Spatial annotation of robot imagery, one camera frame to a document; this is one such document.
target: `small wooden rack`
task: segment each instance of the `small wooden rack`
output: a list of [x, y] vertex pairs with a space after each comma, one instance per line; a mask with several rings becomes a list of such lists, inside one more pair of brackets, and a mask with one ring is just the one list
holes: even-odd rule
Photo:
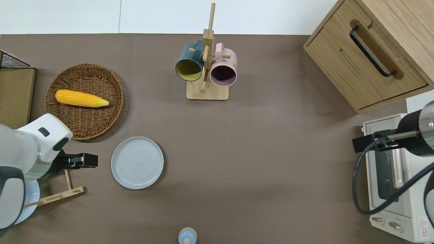
[[203, 61], [204, 69], [202, 70], [202, 76], [192, 82], [187, 82], [187, 98], [190, 100], [215, 100], [224, 101], [229, 98], [229, 87], [217, 86], [210, 80], [210, 70], [213, 62], [212, 53], [215, 37], [213, 28], [215, 3], [211, 4], [210, 21], [208, 29], [204, 29], [202, 40], [204, 42]]
[[64, 199], [64, 198], [67, 198], [67, 197], [70, 197], [70, 196], [74, 196], [74, 195], [77, 195], [79, 193], [84, 192], [84, 187], [82, 187], [82, 186], [80, 186], [78, 188], [74, 188], [74, 189], [72, 188], [72, 186], [71, 186], [71, 179], [69, 178], [68, 170], [65, 170], [65, 175], [66, 175], [66, 183], [68, 185], [68, 190], [67, 191], [64, 191], [64, 192], [61, 192], [61, 193], [58, 193], [58, 194], [54, 194], [54, 195], [51, 195], [51, 196], [48, 196], [48, 197], [45, 197], [45, 198], [41, 198], [39, 201], [36, 201], [36, 202], [24, 205], [24, 208], [30, 207], [30, 206], [34, 206], [34, 205], [38, 205], [38, 207], [39, 207], [39, 206], [48, 204], [50, 202], [54, 202], [54, 201], [57, 201], [57, 200], [60, 200], [60, 199]]

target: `black cable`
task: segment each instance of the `black cable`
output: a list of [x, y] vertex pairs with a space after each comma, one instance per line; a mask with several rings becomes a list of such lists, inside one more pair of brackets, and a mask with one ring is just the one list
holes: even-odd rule
[[358, 158], [357, 164], [355, 165], [354, 174], [353, 174], [353, 180], [352, 180], [352, 193], [353, 193], [353, 201], [354, 205], [357, 208], [357, 210], [365, 215], [373, 215], [376, 214], [385, 208], [387, 208], [390, 204], [392, 204], [398, 197], [400, 197], [406, 190], [408, 190], [412, 185], [414, 185], [418, 180], [420, 180], [422, 177], [424, 177], [426, 174], [434, 170], [434, 162], [429, 164], [427, 167], [422, 169], [419, 173], [415, 174], [410, 180], [408, 180], [403, 186], [401, 186], [397, 191], [395, 191], [386, 201], [384, 201], [380, 206], [377, 208], [374, 208], [370, 211], [363, 210], [360, 207], [360, 204], [357, 199], [357, 174], [358, 170], [360, 168], [360, 164], [363, 160], [363, 157], [365, 154], [374, 149], [376, 144], [384, 143], [386, 139], [378, 139], [377, 141], [369, 144], [365, 150], [362, 152], [360, 157]]

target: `wicker basket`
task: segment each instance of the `wicker basket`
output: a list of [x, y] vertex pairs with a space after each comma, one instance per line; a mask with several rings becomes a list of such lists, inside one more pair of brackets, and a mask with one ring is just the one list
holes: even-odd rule
[[[88, 108], [62, 104], [55, 98], [60, 89], [96, 95], [107, 100], [109, 105]], [[112, 71], [101, 65], [82, 63], [56, 76], [45, 96], [45, 112], [60, 119], [72, 131], [73, 139], [86, 140], [110, 129], [118, 119], [123, 103], [122, 85]]]

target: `yellow corn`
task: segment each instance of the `yellow corn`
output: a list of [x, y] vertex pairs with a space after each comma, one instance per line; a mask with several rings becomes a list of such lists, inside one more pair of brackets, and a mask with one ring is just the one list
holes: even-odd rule
[[60, 103], [92, 108], [107, 106], [109, 104], [108, 101], [98, 96], [70, 90], [58, 90], [56, 92], [56, 99]]

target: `warning label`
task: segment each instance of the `warning label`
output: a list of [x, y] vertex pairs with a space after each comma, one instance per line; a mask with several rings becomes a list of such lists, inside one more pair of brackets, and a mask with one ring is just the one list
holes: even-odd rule
[[428, 239], [428, 219], [427, 218], [419, 218], [419, 238], [420, 239]]

